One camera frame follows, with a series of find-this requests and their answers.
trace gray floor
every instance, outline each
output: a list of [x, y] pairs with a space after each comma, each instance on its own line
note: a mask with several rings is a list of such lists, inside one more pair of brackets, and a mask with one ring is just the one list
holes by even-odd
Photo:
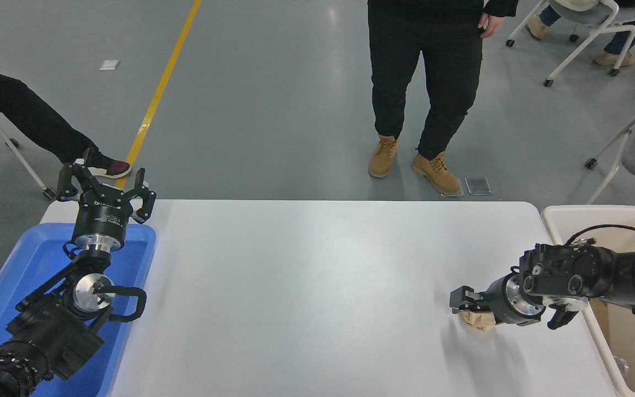
[[[136, 166], [161, 199], [584, 203], [611, 156], [593, 171], [582, 164], [635, 111], [635, 65], [611, 78], [591, 62], [609, 35], [544, 88], [574, 50], [573, 25], [561, 20], [543, 42], [524, 31], [504, 47], [535, 3], [521, 0], [519, 16], [486, 40], [477, 102], [448, 149], [449, 169], [461, 180], [486, 176], [492, 196], [443, 198], [411, 171], [428, 111], [422, 65], [391, 175], [366, 173], [376, 144], [366, 1], [204, 0]], [[0, 73], [28, 83], [104, 153], [124, 159], [191, 6], [0, 2]], [[98, 71], [111, 58], [119, 69]], [[0, 121], [55, 187], [56, 158]], [[620, 170], [597, 203], [635, 205], [635, 178]], [[47, 205], [0, 140], [0, 268]]]

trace black robotic arm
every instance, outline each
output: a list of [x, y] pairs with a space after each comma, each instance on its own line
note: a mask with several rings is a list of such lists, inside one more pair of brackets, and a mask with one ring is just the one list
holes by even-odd
[[[69, 379], [103, 345], [96, 333], [105, 322], [133, 321], [143, 314], [143, 289], [114, 286], [104, 276], [111, 252], [124, 245], [128, 219], [143, 223], [151, 215], [156, 193], [143, 178], [141, 168], [134, 188], [125, 193], [98, 183], [83, 160], [61, 169], [56, 198], [79, 202], [73, 236], [63, 247], [71, 262], [16, 305], [20, 314], [7, 326], [11, 338], [0, 345], [0, 397], [26, 397], [53, 375]], [[143, 204], [134, 212], [136, 197]], [[69, 244], [75, 246], [71, 251]], [[115, 296], [135, 296], [133, 314], [113, 314]]]
[[589, 299], [635, 314], [635, 252], [618, 254], [593, 244], [594, 239], [536, 244], [524, 252], [519, 266], [486, 291], [477, 293], [469, 286], [452, 291], [452, 312], [491, 312], [497, 324], [527, 326], [539, 322], [549, 307], [555, 310], [550, 329], [568, 324]]

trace white table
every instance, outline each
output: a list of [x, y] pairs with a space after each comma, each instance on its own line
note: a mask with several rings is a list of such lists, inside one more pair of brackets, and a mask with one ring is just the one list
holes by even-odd
[[615, 395], [582, 318], [481, 332], [450, 312], [550, 242], [530, 204], [159, 200], [148, 224], [114, 397]]

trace jeans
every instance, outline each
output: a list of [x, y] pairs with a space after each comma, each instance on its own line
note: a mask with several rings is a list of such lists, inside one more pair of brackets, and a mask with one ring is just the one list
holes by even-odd
[[[560, 19], [560, 15], [552, 9], [552, 7], [545, 7], [543, 11], [541, 11], [540, 20], [545, 23], [545, 25], [552, 25], [556, 20]], [[633, 25], [635, 26], [635, 21], [627, 22], [624, 25]], [[619, 32], [612, 37], [612, 41], [604, 47], [604, 51], [608, 53], [612, 53], [613, 55], [619, 55], [622, 52], [622, 48], [624, 47], [624, 43], [628, 38], [628, 32]], [[633, 41], [631, 42], [631, 47], [635, 45], [635, 36], [633, 37]]]
[[423, 53], [430, 111], [418, 153], [433, 160], [446, 149], [476, 97], [482, 62], [478, 21], [421, 23], [371, 7], [368, 18], [376, 131], [399, 137], [406, 88]]
[[55, 154], [61, 163], [81, 158], [85, 149], [98, 147], [73, 129], [48, 103], [15, 78], [0, 75], [0, 113], [28, 139]]

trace black cable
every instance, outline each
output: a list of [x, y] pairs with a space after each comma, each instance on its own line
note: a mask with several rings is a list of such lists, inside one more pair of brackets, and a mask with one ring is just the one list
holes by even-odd
[[65, 252], [66, 256], [68, 256], [68, 258], [72, 260], [72, 259], [75, 259], [76, 256], [78, 256], [78, 253], [76, 251], [80, 251], [82, 248], [76, 246], [73, 249], [68, 249], [69, 244], [74, 244], [74, 243], [72, 240], [65, 242], [65, 244], [63, 244], [63, 252]]
[[582, 235], [585, 232], [589, 232], [590, 230], [601, 229], [601, 228], [619, 228], [619, 229], [628, 229], [628, 230], [635, 231], [635, 228], [633, 226], [626, 226], [625, 224], [597, 224], [597, 226], [591, 226], [590, 228], [587, 228], [587, 229], [579, 231], [579, 232], [577, 232], [575, 234], [572, 234], [572, 237], [570, 237], [567, 240], [567, 242], [565, 242], [565, 245], [572, 244], [572, 242], [575, 241], [575, 239], [577, 239], [577, 237], [579, 237], [580, 235]]

